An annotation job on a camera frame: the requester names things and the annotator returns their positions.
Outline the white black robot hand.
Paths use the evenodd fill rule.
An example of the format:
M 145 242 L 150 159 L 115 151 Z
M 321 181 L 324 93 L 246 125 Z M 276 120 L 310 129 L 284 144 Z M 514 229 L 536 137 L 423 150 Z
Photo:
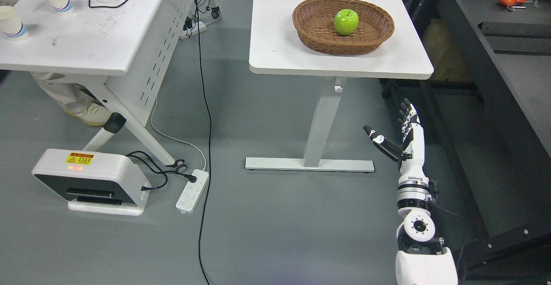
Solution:
M 398 163 L 398 170 L 402 179 L 419 179 L 423 182 L 428 181 L 423 165 L 425 162 L 425 140 L 424 128 L 421 125 L 421 119 L 413 104 L 407 99 L 403 99 L 400 118 L 402 145 L 399 146 L 392 142 L 386 136 L 376 132 L 373 128 L 366 125 L 364 131 L 372 140 L 374 146 L 391 160 Z

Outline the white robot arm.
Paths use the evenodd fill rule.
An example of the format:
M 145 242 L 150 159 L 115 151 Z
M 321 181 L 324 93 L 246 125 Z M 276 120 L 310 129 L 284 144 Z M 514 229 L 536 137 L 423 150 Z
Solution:
M 429 181 L 401 177 L 398 181 L 398 214 L 403 218 L 396 236 L 395 261 L 399 285 L 457 285 L 458 275 L 451 250 L 437 236 L 428 203 Z

